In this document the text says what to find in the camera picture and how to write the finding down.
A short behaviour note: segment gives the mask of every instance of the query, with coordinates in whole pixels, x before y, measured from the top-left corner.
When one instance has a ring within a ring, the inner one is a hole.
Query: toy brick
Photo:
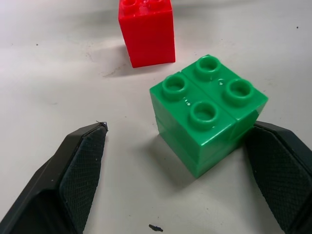
[[[170,85],[170,82],[180,81],[184,82],[184,87],[188,91],[183,100],[176,101],[163,95],[164,86]],[[217,111],[215,115],[218,124],[211,128],[208,126],[208,129],[205,129],[205,125],[201,126],[200,123],[199,126],[190,123],[191,117],[188,113],[194,104],[208,102],[213,105],[213,101],[189,82],[183,74],[176,73],[169,76],[164,82],[151,89],[151,96],[156,117],[184,146],[195,163],[207,160],[210,155],[228,144],[227,140],[230,138],[235,120],[221,108],[213,107]]]
[[[182,73],[236,119],[232,139],[252,127],[268,100],[248,81],[210,55],[201,57]]]
[[[120,0],[118,21],[133,67],[175,62],[170,0]]]
[[[203,60],[216,62],[205,76]],[[268,100],[215,57],[198,61],[150,89],[160,135],[195,177],[240,145]]]

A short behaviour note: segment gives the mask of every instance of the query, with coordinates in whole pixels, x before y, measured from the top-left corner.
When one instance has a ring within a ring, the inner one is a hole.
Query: dark speck
[[[155,232],[163,232],[164,231],[164,230],[162,230],[162,228],[157,227],[157,226],[153,226],[152,224],[150,224],[148,226]]]

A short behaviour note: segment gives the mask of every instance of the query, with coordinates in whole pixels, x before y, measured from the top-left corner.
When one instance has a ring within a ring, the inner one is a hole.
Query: textured rubber pad
[[[97,190],[105,132],[97,129],[81,142],[60,184],[59,194],[78,233],[82,233]]]
[[[312,152],[297,136],[257,122],[246,139],[255,180],[281,229],[312,233]]]
[[[0,222],[0,234],[82,234],[107,131],[107,124],[98,122],[69,134]]]

